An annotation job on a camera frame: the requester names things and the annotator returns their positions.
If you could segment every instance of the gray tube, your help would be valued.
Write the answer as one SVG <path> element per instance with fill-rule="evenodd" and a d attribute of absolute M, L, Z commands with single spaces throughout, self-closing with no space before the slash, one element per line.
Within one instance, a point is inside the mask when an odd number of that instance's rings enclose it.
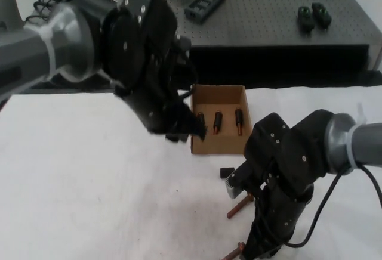
<path fill-rule="evenodd" d="M 0 101 L 57 73 L 79 82 L 97 71 L 94 44 L 84 16 L 61 3 L 42 27 L 0 36 Z"/>
<path fill-rule="evenodd" d="M 382 166 L 382 123 L 358 127 L 353 133 L 352 149 L 356 162 Z"/>
<path fill-rule="evenodd" d="M 0 101 L 44 80 L 49 55 L 40 36 L 30 29 L 3 33 L 0 38 Z"/>

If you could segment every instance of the black connector block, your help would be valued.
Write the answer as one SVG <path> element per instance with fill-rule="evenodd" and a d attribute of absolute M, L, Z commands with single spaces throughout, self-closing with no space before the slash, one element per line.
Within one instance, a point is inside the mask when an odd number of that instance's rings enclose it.
<path fill-rule="evenodd" d="M 219 171 L 219 175 L 221 179 L 226 179 L 229 177 L 233 172 L 235 171 L 235 168 L 221 168 Z"/>
<path fill-rule="evenodd" d="M 323 4 L 314 2 L 312 4 L 313 16 L 321 27 L 327 29 L 332 23 L 332 17 Z"/>
<path fill-rule="evenodd" d="M 203 23 L 223 1 L 224 0 L 194 0 L 184 9 L 184 14 L 187 19 L 195 23 Z"/>
<path fill-rule="evenodd" d="M 315 28 L 315 21 L 309 7 L 299 7 L 297 20 L 302 31 L 309 33 Z"/>

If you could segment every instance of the copper pin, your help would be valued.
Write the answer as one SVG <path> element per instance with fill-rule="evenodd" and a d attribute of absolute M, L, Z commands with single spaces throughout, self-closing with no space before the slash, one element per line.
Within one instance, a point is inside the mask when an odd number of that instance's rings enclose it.
<path fill-rule="evenodd" d="M 241 254 L 241 252 L 244 250 L 245 243 L 239 242 L 238 248 L 236 248 L 234 251 L 229 253 L 226 257 L 224 257 L 222 260 L 234 260 L 237 256 Z"/>
<path fill-rule="evenodd" d="M 244 122 L 243 111 L 240 108 L 235 110 L 236 126 L 238 127 L 238 135 L 242 135 L 242 126 Z"/>
<path fill-rule="evenodd" d="M 223 114 L 221 113 L 221 111 L 216 111 L 215 121 L 214 121 L 214 135 L 219 134 L 222 121 L 223 121 Z"/>
<path fill-rule="evenodd" d="M 238 124 L 238 133 L 239 133 L 239 136 L 242 135 L 242 132 L 241 132 L 241 123 Z"/>
<path fill-rule="evenodd" d="M 239 202 L 233 209 L 227 213 L 227 218 L 231 219 L 235 214 L 242 210 L 249 202 L 253 202 L 254 198 L 251 194 L 248 194 L 244 199 Z"/>

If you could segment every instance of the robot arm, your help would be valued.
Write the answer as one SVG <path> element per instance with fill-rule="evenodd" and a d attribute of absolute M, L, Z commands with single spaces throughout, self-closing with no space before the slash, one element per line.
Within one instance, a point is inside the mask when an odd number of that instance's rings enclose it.
<path fill-rule="evenodd" d="M 255 220 L 241 259 L 272 257 L 283 244 L 303 247 L 325 205 L 306 240 L 289 243 L 313 197 L 313 183 L 327 173 L 336 174 L 338 181 L 360 165 L 382 166 L 381 136 L 380 123 L 357 126 L 348 114 L 326 110 L 313 112 L 292 128 L 276 113 L 256 123 L 245 147 L 246 161 L 226 180 L 231 198 L 243 190 L 255 197 Z"/>
<path fill-rule="evenodd" d="M 153 134 L 186 141 L 206 129 L 171 83 L 185 42 L 165 0 L 63 0 L 42 27 L 25 26 L 0 39 L 0 101 L 61 74 L 79 82 L 110 80 Z"/>

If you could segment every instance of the optical breadboard table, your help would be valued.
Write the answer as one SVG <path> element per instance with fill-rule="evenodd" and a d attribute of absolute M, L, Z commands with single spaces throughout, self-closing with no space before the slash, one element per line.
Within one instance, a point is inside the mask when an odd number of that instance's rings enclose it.
<path fill-rule="evenodd" d="M 194 47 L 262 47 L 300 45 L 369 45 L 368 68 L 381 54 L 382 34 L 356 0 L 225 0 L 202 25 L 188 21 L 184 7 L 193 0 L 168 0 L 178 18 L 178 33 Z M 302 34 L 297 10 L 320 2 L 332 15 L 329 30 Z"/>

